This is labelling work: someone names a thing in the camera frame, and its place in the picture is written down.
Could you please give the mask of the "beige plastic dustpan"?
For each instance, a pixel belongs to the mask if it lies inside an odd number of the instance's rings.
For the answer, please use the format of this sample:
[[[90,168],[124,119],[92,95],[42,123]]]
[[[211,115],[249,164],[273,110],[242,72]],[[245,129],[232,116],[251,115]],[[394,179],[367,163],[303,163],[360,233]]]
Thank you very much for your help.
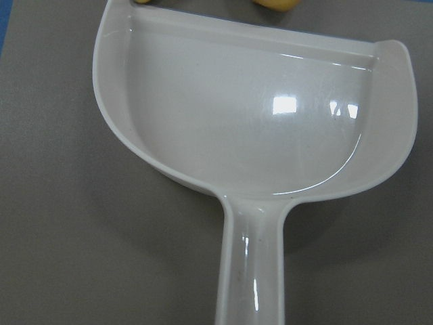
[[[112,132],[224,210],[217,324],[283,324],[283,225],[296,205],[368,190],[407,159],[406,46],[109,1],[93,88]]]

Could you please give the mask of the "brown toy potato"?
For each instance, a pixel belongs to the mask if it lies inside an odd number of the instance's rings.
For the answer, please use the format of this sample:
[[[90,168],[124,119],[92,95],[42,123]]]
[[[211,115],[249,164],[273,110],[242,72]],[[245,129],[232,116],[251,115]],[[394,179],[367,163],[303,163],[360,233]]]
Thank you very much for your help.
[[[252,2],[277,12],[287,12],[296,7],[300,0],[253,0]]]

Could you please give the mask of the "tan toy ginger root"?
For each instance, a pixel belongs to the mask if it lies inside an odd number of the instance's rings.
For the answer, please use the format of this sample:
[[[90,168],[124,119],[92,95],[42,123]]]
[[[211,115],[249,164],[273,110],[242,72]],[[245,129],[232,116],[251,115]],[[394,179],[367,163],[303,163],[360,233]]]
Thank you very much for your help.
[[[157,2],[157,0],[133,0],[133,3],[136,3],[137,5],[151,5]]]

